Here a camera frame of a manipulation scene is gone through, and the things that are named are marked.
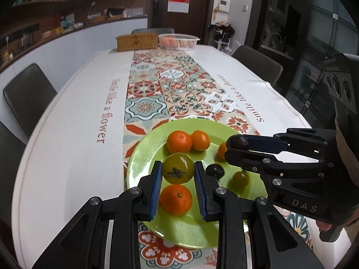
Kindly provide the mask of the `person right hand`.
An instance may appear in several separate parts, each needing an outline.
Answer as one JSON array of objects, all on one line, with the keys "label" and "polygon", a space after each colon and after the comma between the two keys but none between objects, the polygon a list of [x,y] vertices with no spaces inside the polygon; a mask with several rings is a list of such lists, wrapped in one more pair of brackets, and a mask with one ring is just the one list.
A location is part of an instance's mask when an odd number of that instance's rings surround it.
[{"label": "person right hand", "polygon": [[[347,220],[344,226],[350,225],[356,222],[358,219],[359,219],[359,210],[356,210],[354,214]],[[316,225],[320,231],[328,231],[332,227],[332,224],[321,222],[319,220],[316,221]]]}]

